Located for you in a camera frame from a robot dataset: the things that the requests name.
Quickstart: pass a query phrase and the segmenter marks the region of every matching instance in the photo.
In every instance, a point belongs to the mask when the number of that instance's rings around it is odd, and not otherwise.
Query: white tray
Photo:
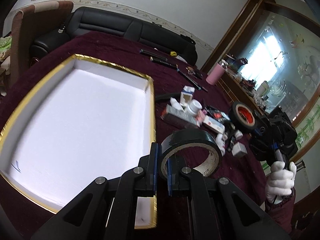
[[[73,55],[21,101],[2,131],[0,170],[56,213],[96,177],[138,165],[155,141],[151,77]],[[156,225],[156,197],[138,198],[135,228]]]

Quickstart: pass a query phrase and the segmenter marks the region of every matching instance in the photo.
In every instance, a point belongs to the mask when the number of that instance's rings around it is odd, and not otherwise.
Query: window
[[[281,68],[283,57],[275,36],[265,37],[257,45],[248,63],[240,71],[246,80],[254,79],[258,88],[263,81],[269,82]]]

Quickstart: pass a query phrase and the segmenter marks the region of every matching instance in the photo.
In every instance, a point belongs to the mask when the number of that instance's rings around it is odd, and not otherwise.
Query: black leather sofa
[[[80,7],[72,13],[66,20],[63,33],[58,33],[56,29],[36,38],[29,49],[30,57],[41,59],[62,44],[90,31],[120,36],[165,53],[175,51],[192,66],[198,58],[195,42],[189,37],[178,35],[154,23],[90,7]]]

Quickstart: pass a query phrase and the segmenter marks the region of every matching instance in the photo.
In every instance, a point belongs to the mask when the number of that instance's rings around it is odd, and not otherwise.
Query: green cloth
[[[0,38],[0,53],[5,52],[6,50],[11,48],[11,39],[12,39],[11,36]]]

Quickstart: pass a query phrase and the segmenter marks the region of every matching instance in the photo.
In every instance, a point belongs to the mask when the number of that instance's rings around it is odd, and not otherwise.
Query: electrical tape roll
[[[222,155],[211,134],[197,128],[183,129],[173,132],[161,144],[158,173],[163,179],[167,179],[167,160],[178,151],[189,147],[202,147],[209,151],[207,159],[194,168],[203,176],[207,177],[219,168]]]

